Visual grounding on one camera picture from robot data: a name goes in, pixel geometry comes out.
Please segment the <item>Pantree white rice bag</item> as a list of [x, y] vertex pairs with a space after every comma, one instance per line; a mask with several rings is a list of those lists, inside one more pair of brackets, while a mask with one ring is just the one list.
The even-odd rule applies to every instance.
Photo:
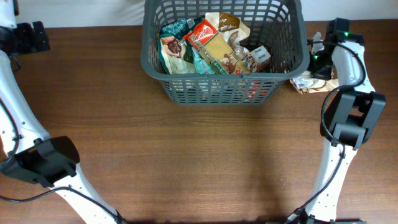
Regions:
[[310, 71], [303, 72], [300, 76], [290, 79], [293, 87], [302, 95], [308, 93], [329, 92], [339, 86], [338, 79], [332, 74], [331, 80], [312, 78]]

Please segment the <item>mint green wipes packet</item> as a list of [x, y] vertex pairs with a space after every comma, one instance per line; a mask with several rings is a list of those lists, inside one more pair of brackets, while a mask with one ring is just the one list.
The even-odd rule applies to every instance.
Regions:
[[205, 59], [201, 57], [201, 55], [198, 53], [198, 51], [192, 47], [192, 52], [193, 52], [193, 64], [195, 67], [195, 70], [197, 73], [204, 75], [204, 74], [211, 74], [214, 75], [215, 71], [213, 70], [213, 67], [209, 65]]

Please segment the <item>Pantree mushroom bag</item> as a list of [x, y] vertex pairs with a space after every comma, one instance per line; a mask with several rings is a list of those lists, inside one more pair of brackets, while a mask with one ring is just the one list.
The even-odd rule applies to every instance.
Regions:
[[237, 16], [225, 12], [207, 12], [205, 19], [222, 35], [236, 55], [244, 60], [246, 53], [240, 41], [250, 36], [250, 28]]

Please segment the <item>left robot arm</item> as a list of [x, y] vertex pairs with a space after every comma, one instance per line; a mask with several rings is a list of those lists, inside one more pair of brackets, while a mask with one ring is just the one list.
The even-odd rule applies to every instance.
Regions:
[[17, 23], [17, 1], [1, 1], [1, 141], [6, 159], [1, 173], [47, 191], [34, 201], [56, 193], [85, 223], [126, 223], [85, 177], [79, 153], [67, 136], [51, 137], [33, 114], [12, 68], [17, 55], [49, 50], [49, 38], [40, 21]]

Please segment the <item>San Remo spaghetti packet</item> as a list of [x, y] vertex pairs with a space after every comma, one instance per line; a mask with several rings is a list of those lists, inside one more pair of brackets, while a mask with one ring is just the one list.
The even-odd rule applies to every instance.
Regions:
[[217, 74], [250, 74], [236, 52], [206, 19], [183, 38], [198, 51]]

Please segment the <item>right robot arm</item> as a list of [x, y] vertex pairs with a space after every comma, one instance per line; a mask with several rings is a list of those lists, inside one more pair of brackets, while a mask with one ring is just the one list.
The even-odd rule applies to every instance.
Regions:
[[287, 223], [336, 223], [336, 206], [346, 173], [358, 149], [368, 141], [386, 104], [371, 85], [364, 63], [364, 37], [349, 30], [349, 20], [328, 23], [325, 40], [316, 35], [311, 46], [310, 77], [329, 81], [336, 70], [338, 86], [321, 108], [323, 155], [312, 196], [287, 218]]

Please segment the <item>multicolour tissue pocket pack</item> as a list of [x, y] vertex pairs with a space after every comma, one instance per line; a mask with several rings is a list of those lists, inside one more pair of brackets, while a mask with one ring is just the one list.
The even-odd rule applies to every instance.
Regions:
[[245, 65], [252, 73], [261, 72], [264, 70], [271, 59], [271, 55], [264, 46], [260, 46], [251, 52], [247, 52], [245, 58]]

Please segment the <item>green coffee snack bag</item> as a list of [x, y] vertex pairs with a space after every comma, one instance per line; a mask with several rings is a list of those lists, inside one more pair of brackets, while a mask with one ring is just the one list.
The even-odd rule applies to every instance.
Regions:
[[161, 28], [158, 35], [159, 59], [166, 73], [178, 75], [196, 72], [192, 47], [183, 37], [202, 21], [202, 17], [182, 19]]

